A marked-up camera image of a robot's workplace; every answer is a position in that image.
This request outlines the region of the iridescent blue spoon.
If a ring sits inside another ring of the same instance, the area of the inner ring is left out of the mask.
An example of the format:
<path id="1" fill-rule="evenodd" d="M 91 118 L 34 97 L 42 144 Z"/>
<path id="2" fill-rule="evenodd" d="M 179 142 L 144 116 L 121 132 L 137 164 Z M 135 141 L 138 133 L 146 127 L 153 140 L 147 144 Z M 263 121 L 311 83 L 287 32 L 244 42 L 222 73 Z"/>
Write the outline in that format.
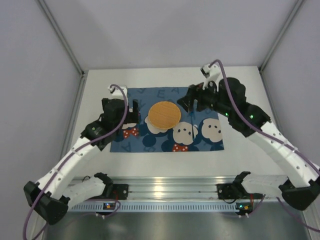
<path id="1" fill-rule="evenodd" d="M 192 134 L 192 140 L 195 140 L 195 132 L 194 132 L 194 124 L 193 124 L 193 111 L 188 112 L 190 116 L 190 124 L 191 124 L 191 134 Z"/>

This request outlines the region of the round woven wicker plate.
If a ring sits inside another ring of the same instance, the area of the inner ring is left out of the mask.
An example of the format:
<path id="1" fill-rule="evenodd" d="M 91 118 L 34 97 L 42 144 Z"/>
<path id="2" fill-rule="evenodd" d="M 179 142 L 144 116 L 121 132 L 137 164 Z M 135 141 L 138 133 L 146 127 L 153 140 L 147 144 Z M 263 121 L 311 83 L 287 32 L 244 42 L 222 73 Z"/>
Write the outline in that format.
<path id="1" fill-rule="evenodd" d="M 179 107 L 170 101 L 155 103 L 148 111 L 148 119 L 155 128 L 168 130 L 175 127 L 181 120 Z"/>

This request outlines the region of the blue bear placemat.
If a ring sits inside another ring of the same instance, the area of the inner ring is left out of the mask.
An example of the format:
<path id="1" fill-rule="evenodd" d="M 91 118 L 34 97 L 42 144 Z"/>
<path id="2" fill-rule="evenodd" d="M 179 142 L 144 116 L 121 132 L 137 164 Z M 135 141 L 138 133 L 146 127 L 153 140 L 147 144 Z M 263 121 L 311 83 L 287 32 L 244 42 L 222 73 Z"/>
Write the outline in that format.
<path id="1" fill-rule="evenodd" d="M 129 88 L 129 101 L 137 100 L 141 114 L 141 133 L 138 135 L 137 124 L 123 125 L 122 133 L 111 143 L 112 153 L 162 153 L 162 152 L 207 152 L 224 149 L 222 128 L 218 114 L 206 109 L 193 112 L 192 139 L 191 119 L 183 108 L 179 124 L 164 130 L 153 127 L 148 119 L 150 108 L 162 101 L 174 104 L 187 93 L 187 87 L 149 87 Z"/>

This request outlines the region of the iridescent purple fork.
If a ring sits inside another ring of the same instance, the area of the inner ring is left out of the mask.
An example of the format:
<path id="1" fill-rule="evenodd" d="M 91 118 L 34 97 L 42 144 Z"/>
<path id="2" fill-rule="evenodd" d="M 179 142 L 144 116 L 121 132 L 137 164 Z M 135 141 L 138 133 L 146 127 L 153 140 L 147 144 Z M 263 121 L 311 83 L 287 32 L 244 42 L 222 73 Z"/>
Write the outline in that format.
<path id="1" fill-rule="evenodd" d="M 140 136 L 141 135 L 141 112 L 139 111 L 138 113 L 138 124 L 137 124 L 137 131 L 138 131 L 138 135 Z"/>

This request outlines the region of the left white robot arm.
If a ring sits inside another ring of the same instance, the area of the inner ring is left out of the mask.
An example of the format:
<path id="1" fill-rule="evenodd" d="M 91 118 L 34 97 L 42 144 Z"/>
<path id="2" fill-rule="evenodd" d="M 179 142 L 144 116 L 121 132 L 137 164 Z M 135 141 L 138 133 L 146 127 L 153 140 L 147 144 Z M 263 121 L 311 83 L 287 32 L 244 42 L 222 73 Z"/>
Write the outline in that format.
<path id="1" fill-rule="evenodd" d="M 49 225 L 57 224 L 75 205 L 108 198 L 113 192 L 113 180 L 101 172 L 70 186 L 76 174 L 116 140 L 124 124 L 139 123 L 138 102 L 129 104 L 127 87 L 111 84 L 109 91 L 111 98 L 101 100 L 103 112 L 84 128 L 68 153 L 45 176 L 23 188 L 28 205 Z"/>

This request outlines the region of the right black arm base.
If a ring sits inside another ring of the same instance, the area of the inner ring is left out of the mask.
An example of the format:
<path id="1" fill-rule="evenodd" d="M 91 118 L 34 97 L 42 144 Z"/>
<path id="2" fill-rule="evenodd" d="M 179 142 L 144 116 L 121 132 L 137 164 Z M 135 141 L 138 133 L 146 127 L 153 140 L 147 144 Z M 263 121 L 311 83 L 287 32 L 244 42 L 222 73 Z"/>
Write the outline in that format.
<path id="1" fill-rule="evenodd" d="M 243 187 L 236 187 L 232 183 L 219 183 L 216 185 L 219 200 L 249 200 L 262 199 L 260 193 L 247 193 Z"/>

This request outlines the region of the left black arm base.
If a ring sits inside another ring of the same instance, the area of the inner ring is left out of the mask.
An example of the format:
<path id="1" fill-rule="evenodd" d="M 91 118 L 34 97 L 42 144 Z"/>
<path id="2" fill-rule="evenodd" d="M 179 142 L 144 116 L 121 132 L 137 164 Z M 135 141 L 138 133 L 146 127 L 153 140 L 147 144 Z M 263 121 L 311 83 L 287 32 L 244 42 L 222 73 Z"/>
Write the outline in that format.
<path id="1" fill-rule="evenodd" d="M 113 200 L 126 200 L 129 194 L 129 185 L 128 184 L 118 184 L 114 183 L 112 192 L 108 197 L 103 195 L 92 197 L 90 200 L 105 200 L 105 199 L 113 199 Z"/>

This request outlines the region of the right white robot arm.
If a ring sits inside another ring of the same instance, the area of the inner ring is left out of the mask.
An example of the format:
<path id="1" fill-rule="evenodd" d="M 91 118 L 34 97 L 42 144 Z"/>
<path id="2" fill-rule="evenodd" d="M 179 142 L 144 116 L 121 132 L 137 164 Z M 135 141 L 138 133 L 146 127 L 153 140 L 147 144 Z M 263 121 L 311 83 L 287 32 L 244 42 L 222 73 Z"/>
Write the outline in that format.
<path id="1" fill-rule="evenodd" d="M 247 102 L 246 87 L 227 77 L 222 62 L 215 60 L 200 69 L 205 80 L 188 87 L 177 103 L 186 111 L 213 110 L 246 139 L 262 149 L 283 171 L 283 175 L 238 174 L 230 185 L 231 197 L 249 194 L 282 198 L 292 208 L 304 211 L 320 195 L 320 168 L 308 160 L 283 136 L 270 116 Z"/>

